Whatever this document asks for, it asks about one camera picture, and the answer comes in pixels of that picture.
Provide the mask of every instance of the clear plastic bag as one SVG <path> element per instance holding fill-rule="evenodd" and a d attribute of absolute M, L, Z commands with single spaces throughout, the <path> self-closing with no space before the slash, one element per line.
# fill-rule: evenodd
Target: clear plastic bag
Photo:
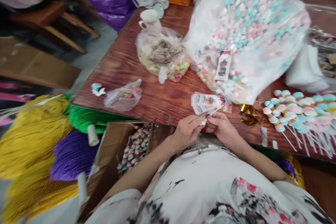
<path fill-rule="evenodd" d="M 106 98 L 104 99 L 104 106 L 120 112 L 131 110 L 140 101 L 142 94 L 140 85 L 141 79 L 107 92 Z"/>
<path fill-rule="evenodd" d="M 159 77 L 178 82 L 187 72 L 191 59 L 182 44 L 183 37 L 176 31 L 163 27 L 162 31 L 143 29 L 136 39 L 136 49 L 141 64 Z"/>
<path fill-rule="evenodd" d="M 253 104 L 299 52 L 310 18 L 299 0 L 197 0 L 183 43 L 210 90 Z M 215 81 L 221 50 L 231 50 L 227 81 Z"/>

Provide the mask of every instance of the purple tinsel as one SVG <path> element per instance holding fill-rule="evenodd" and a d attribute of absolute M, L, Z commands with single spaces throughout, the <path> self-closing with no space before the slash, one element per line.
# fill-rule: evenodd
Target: purple tinsel
<path fill-rule="evenodd" d="M 292 173 L 294 178 L 296 179 L 296 181 L 298 181 L 296 172 L 294 167 L 290 164 L 290 162 L 288 162 L 286 159 L 284 159 L 283 157 L 278 158 L 278 160 L 276 160 L 275 162 L 284 172 L 286 173 Z"/>
<path fill-rule="evenodd" d="M 56 159 L 50 169 L 51 180 L 73 181 L 81 172 L 89 175 L 99 145 L 91 147 L 87 134 L 74 131 L 58 142 Z"/>

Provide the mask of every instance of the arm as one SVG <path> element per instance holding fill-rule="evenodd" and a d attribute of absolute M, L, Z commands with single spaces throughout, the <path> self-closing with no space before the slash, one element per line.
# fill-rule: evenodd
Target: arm
<path fill-rule="evenodd" d="M 199 125 L 203 120 L 204 117 L 190 115 L 179 121 L 174 134 L 167 137 L 158 147 L 122 176 L 93 211 L 113 195 L 126 189 L 137 189 L 144 192 L 163 162 L 196 142 L 202 129 Z"/>
<path fill-rule="evenodd" d="M 257 169 L 269 181 L 296 183 L 272 160 L 253 149 L 238 133 L 223 113 L 214 113 L 208 119 L 207 132 L 215 133 L 218 139 L 238 158 Z"/>

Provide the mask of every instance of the hand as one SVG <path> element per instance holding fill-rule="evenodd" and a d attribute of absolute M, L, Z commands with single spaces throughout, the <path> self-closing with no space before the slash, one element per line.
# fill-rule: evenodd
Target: hand
<path fill-rule="evenodd" d="M 243 140 L 224 113 L 215 112 L 208 117 L 205 132 L 214 133 L 228 148 L 236 141 Z"/>
<path fill-rule="evenodd" d="M 174 153 L 188 148 L 197 141 L 198 134 L 204 127 L 200 126 L 204 119 L 205 116 L 190 115 L 178 122 L 174 134 L 165 140 Z"/>

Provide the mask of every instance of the person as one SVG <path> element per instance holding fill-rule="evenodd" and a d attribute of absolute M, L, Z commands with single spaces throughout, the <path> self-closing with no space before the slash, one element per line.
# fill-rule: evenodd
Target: person
<path fill-rule="evenodd" d="M 225 114 L 214 113 L 205 126 L 220 143 L 195 144 L 203 120 L 182 119 L 109 190 L 86 224 L 333 223 Z"/>

